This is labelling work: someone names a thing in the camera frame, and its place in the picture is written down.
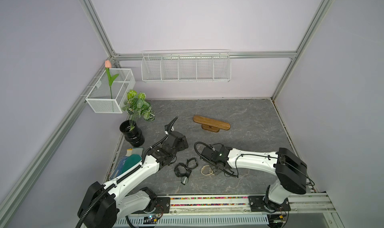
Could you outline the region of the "wooden watch stand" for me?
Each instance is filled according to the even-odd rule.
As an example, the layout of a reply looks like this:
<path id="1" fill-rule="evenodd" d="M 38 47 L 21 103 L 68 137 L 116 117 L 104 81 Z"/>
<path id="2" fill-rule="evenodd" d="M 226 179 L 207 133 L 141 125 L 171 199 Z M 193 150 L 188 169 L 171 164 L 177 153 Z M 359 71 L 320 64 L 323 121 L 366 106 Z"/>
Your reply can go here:
<path id="1" fill-rule="evenodd" d="M 228 131 L 231 128 L 229 123 L 201 116 L 194 116 L 193 121 L 197 124 L 200 124 L 203 130 L 213 133 L 218 133 L 220 130 Z"/>

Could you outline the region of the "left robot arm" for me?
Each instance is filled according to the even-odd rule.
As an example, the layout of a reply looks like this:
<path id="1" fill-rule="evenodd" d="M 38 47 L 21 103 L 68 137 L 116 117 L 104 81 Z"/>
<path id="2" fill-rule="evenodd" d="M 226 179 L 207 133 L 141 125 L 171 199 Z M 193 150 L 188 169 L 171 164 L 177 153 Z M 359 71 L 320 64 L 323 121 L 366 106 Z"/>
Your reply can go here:
<path id="1" fill-rule="evenodd" d="M 129 193 L 146 178 L 171 165 L 176 154 L 188 148 L 186 137 L 173 129 L 175 122 L 173 119 L 165 126 L 165 137 L 149 147 L 133 167 L 104 184 L 95 182 L 89 186 L 78 211 L 78 228 L 111 228 L 118 219 L 138 211 L 165 212 L 151 189 Z"/>

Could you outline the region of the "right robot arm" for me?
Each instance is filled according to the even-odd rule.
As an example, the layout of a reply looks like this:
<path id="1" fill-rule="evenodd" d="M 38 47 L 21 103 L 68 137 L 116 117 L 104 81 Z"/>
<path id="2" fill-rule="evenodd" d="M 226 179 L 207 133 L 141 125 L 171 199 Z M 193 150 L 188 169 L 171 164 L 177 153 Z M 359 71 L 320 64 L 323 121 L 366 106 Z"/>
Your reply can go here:
<path id="1" fill-rule="evenodd" d="M 212 167 L 214 173 L 223 172 L 229 177 L 238 178 L 239 169 L 249 169 L 276 176 L 277 180 L 267 188 L 265 205 L 282 205 L 292 194 L 307 193 L 307 165 L 289 149 L 258 153 L 221 145 L 217 150 L 212 145 L 197 142 L 194 150 L 201 160 Z"/>

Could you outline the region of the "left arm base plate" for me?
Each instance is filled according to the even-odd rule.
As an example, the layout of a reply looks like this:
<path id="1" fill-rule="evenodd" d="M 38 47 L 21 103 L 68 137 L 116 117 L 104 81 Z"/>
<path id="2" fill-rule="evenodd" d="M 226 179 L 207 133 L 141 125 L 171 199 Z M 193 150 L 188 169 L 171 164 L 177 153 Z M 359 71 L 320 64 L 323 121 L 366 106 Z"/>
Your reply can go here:
<path id="1" fill-rule="evenodd" d="M 157 197 L 152 199 L 144 210 L 136 211 L 134 214 L 168 214 L 171 208 L 170 203 L 170 197 Z"/>

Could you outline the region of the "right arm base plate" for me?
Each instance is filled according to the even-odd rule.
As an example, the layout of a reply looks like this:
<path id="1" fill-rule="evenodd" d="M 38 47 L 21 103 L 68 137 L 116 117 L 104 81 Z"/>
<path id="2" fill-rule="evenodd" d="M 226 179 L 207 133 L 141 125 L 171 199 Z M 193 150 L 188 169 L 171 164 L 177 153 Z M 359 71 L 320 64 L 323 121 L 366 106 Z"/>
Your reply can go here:
<path id="1" fill-rule="evenodd" d="M 249 196 L 249 203 L 252 212 L 290 212 L 291 207 L 288 198 L 282 204 L 269 201 L 265 196 Z"/>

